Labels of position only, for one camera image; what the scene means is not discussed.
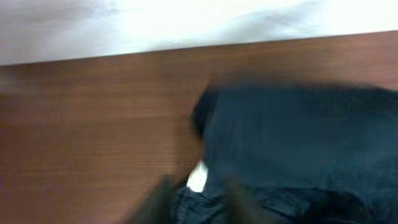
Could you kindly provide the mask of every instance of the folded clothing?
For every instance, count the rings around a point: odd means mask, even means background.
[[[204,92],[192,118],[205,145],[208,179],[202,193],[180,189],[180,223],[222,223],[224,177],[238,180],[287,222],[330,194],[348,194],[373,223],[398,223],[398,93],[223,86]]]

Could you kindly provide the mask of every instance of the dark blue cloth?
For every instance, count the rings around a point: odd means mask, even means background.
[[[224,176],[287,218],[333,191],[360,199],[373,222],[398,223],[398,93],[225,86],[203,94],[193,120],[209,174],[203,193],[179,195],[190,204],[181,223],[223,223]]]

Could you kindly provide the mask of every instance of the black fabric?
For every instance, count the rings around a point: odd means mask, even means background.
[[[226,175],[290,221],[343,194],[363,203],[373,223],[398,223],[396,92],[259,85],[208,91],[193,113],[208,181],[201,194],[180,190],[180,223],[225,223]]]

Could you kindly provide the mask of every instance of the wood grain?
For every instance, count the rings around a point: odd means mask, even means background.
[[[114,223],[200,157],[188,115],[209,80],[398,87],[398,32],[0,67],[0,222]]]

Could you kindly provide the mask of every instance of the white sheet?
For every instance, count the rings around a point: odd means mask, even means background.
[[[393,0],[2,0],[0,65],[398,29]]]

